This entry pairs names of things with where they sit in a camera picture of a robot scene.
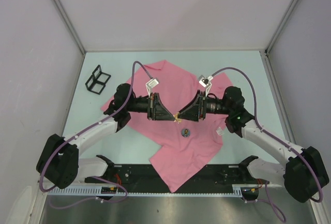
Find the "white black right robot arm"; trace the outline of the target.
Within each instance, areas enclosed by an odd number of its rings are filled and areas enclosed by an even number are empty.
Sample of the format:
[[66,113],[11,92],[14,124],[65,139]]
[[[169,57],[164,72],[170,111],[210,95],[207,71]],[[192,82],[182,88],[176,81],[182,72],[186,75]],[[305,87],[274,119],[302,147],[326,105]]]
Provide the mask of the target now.
[[322,202],[322,188],[329,183],[329,177],[319,151],[312,146],[303,148],[270,133],[245,109],[244,103],[238,87],[227,87],[221,99],[198,91],[177,116],[198,122],[208,114],[225,114],[225,125],[230,133],[254,143],[277,160],[271,163],[249,158],[247,165],[238,171],[242,182],[251,183],[260,178],[284,187],[298,202]]

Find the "gold leaf rhinestone brooch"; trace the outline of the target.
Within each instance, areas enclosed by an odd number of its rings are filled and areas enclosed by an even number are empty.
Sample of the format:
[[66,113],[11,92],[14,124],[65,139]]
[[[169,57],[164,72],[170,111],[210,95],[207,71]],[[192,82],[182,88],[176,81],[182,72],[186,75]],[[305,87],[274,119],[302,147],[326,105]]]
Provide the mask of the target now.
[[178,117],[178,115],[179,115],[178,112],[173,115],[175,123],[181,123],[182,122],[182,120]]

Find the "round portrait pin badge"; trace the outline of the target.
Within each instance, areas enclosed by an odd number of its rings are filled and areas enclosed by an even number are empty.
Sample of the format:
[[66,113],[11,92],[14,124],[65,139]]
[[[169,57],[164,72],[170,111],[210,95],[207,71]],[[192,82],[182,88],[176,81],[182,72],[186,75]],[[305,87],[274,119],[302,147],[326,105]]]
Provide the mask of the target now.
[[188,136],[190,136],[190,130],[187,128],[182,129],[181,134],[183,137],[188,137]]

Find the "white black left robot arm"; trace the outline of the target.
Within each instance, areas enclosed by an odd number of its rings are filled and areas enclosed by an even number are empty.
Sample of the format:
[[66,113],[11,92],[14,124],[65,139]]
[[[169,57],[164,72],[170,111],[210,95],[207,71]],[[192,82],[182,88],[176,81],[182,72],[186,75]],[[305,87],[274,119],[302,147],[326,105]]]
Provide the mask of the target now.
[[96,176],[102,182],[114,177],[110,160],[98,155],[82,159],[81,155],[103,138],[123,129],[131,120],[131,113],[144,113],[149,121],[174,121],[158,93],[136,97],[132,85],[117,87],[114,99],[104,111],[102,119],[69,138],[53,134],[48,137],[36,165],[41,178],[48,179],[59,189],[78,179]]

